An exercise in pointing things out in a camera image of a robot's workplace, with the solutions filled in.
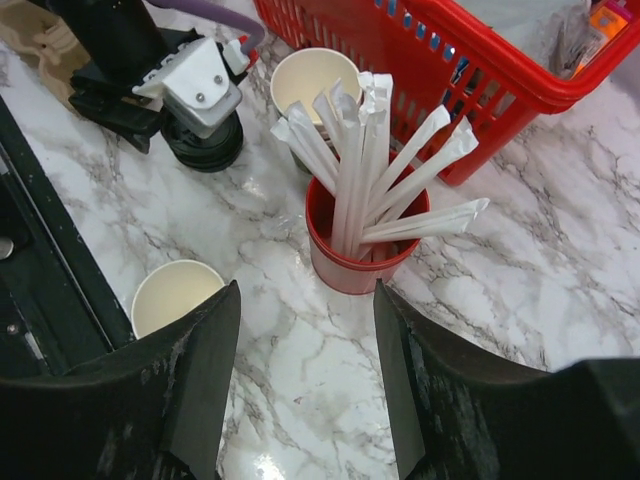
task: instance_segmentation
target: red basket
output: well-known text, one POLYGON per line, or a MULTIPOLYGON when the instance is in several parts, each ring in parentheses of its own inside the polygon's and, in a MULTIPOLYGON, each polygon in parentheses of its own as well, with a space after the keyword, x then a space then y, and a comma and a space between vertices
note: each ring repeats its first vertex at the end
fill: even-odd
MULTIPOLYGON (((570 108, 640 43, 640 0, 627 0, 634 17, 629 25, 577 76, 560 80, 452 0, 254 3, 266 25, 294 49, 333 48, 361 70, 391 73, 392 134, 401 143, 443 102, 456 120, 467 115, 479 145, 441 174, 449 185, 464 182, 539 113, 570 108), (462 58, 469 63, 460 75, 462 58)), ((436 134, 419 158, 437 151, 456 124, 436 134)))

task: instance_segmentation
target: white marble surface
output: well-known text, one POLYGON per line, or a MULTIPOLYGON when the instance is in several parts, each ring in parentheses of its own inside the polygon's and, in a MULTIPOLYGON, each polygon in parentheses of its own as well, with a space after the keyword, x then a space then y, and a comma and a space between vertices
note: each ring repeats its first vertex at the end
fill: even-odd
MULTIPOLYGON (((252 12, 252 5, 234 2, 252 12)), ((176 28, 228 30, 162 12, 176 28)), ((243 84, 246 143, 219 174, 150 155, 59 105, 0 46, 0 93, 127 311, 140 281, 194 258, 238 280, 243 321, 219 456, 223 478, 396 478, 372 298, 314 275, 305 182, 274 149, 270 38, 243 84)), ((539 118, 466 184, 430 185, 434 206, 487 196, 470 234, 424 242, 394 286, 482 347, 558 369, 640 352, 640 111, 606 81, 539 118)))

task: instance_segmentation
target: orange label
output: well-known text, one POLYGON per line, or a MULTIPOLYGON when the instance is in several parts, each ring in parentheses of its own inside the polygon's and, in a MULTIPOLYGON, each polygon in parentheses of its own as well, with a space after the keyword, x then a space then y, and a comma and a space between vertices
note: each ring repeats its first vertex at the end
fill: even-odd
POLYGON ((593 60, 593 57, 627 26, 628 22, 613 10, 603 6, 593 12, 589 24, 589 39, 586 42, 587 51, 582 60, 580 60, 576 74, 586 67, 593 60))

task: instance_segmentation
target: red straw holder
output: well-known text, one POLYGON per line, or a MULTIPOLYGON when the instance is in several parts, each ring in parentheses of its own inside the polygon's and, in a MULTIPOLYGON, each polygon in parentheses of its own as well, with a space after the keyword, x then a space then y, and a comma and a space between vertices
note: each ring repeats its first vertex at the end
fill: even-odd
MULTIPOLYGON (((413 172, 413 167, 404 169, 396 183, 413 172)), ((375 289, 380 278, 388 282, 400 264, 413 253, 420 239, 395 242, 397 255, 382 262, 360 262, 333 251, 327 244, 333 228, 335 199, 314 177, 307 190, 307 228, 311 238, 311 262, 318 276, 328 286, 348 295, 363 295, 375 289)), ((405 210, 402 217, 429 211, 429 197, 424 190, 405 210)))

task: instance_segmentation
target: white paper cup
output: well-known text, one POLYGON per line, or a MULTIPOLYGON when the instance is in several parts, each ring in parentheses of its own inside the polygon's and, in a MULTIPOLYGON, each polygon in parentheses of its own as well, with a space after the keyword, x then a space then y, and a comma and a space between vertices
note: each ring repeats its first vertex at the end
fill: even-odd
POLYGON ((276 67, 271 77, 271 98, 283 116, 292 103, 302 102, 313 124, 321 129, 322 121, 313 109, 313 100, 323 90, 328 94, 339 78, 345 93, 359 103, 362 89, 358 85, 355 63, 335 50, 305 48, 292 53, 276 67))
POLYGON ((195 260, 176 260, 154 270, 140 284, 131 307, 136 338, 166 327, 224 287, 213 268, 195 260))

